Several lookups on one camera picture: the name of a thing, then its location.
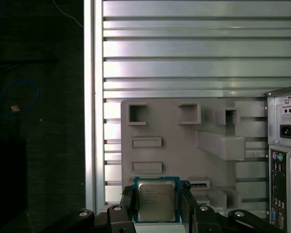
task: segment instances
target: dark background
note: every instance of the dark background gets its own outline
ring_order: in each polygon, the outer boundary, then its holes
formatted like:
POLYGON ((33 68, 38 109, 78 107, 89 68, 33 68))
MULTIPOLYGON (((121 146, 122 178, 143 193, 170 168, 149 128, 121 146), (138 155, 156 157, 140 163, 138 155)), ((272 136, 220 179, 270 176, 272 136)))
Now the dark background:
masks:
MULTIPOLYGON (((56 2, 83 24, 82 0, 56 2)), ((13 217, 0 232, 39 232, 85 206, 83 28, 52 0, 6 0, 0 61, 51 58, 59 62, 0 76, 0 92, 15 79, 30 79, 40 91, 32 109, 0 119, 0 219, 13 217)), ((34 99, 30 85, 17 83, 0 114, 34 99)))

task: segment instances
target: rear i/o panel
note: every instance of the rear i/o panel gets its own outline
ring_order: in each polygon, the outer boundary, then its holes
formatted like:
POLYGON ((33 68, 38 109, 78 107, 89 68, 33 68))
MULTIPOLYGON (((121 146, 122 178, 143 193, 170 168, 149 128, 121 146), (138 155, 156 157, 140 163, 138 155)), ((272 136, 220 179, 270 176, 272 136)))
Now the rear i/o panel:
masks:
POLYGON ((271 223, 287 231, 287 154, 270 150, 271 155, 271 223))

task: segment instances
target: bolt head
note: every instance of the bolt head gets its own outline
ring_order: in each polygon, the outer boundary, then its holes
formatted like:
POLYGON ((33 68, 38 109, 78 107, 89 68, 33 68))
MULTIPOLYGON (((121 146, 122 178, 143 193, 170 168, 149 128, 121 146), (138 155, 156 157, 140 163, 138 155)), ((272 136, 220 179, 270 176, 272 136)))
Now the bolt head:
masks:
POLYGON ((237 211, 237 212, 235 212, 235 215, 236 215, 237 217, 243 217, 243 216, 244 216, 244 213, 243 213, 243 212, 239 212, 239 211, 237 211))
POLYGON ((201 209, 202 211, 207 211, 207 210, 208 210, 208 207, 207 207, 207 206, 201 206, 200 209, 201 209))
POLYGON ((113 207, 114 210, 118 211, 118 210, 121 210, 122 209, 122 206, 118 205, 118 206, 115 206, 113 207))
POLYGON ((87 216, 88 215, 88 213, 87 212, 82 212, 82 213, 79 213, 79 216, 81 216, 81 217, 84 217, 84 216, 87 216))

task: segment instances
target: orange object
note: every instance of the orange object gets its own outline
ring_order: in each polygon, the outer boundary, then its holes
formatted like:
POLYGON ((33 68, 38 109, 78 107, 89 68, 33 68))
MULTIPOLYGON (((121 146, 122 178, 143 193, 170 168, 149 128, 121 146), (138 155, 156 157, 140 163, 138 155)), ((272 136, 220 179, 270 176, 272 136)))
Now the orange object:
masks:
POLYGON ((13 105, 13 106, 11 106, 11 111, 12 111, 13 113, 18 112, 18 111, 19 111, 19 106, 18 106, 18 105, 13 105))

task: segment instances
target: blue cable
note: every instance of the blue cable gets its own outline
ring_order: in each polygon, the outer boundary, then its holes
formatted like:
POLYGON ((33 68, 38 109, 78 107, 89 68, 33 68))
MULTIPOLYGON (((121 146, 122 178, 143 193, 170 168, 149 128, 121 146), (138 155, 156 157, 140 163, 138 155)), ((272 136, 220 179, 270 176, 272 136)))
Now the blue cable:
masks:
POLYGON ((2 8, 1 8, 1 11, 0 11, 0 17, 2 16, 2 14, 4 12, 4 9, 5 9, 5 0, 2 0, 2 8))
POLYGON ((5 116, 10 116, 10 115, 14 115, 14 114, 17 114, 17 113, 19 113, 19 112, 22 112, 22 111, 26 111, 26 110, 29 110, 29 109, 31 109, 32 107, 34 107, 36 104, 37 104, 37 102, 38 102, 38 100, 39 100, 39 96, 40 96, 40 92, 39 92, 39 90, 38 90, 38 87, 37 87, 37 85, 35 84, 35 83, 33 83, 33 82, 31 82, 30 80, 28 80, 28 79, 16 79, 16 80, 14 80, 13 82, 11 82, 2 92, 1 92, 1 94, 0 94, 0 101, 1 101, 1 99, 2 99, 2 97, 4 96, 4 94, 10 89, 10 87, 12 86, 12 85, 14 85, 15 83, 20 83, 20 82, 25 82, 25 83, 29 83, 29 84, 31 84, 31 86, 33 86, 33 88, 36 90, 36 92, 37 92, 37 97, 36 97, 36 99, 35 99, 35 101, 32 103, 32 104, 30 104, 28 107, 26 107, 26 108, 20 108, 19 109, 19 111, 17 111, 17 112, 13 112, 13 113, 4 113, 4 114, 0 114, 0 118, 1 117, 5 117, 5 116))

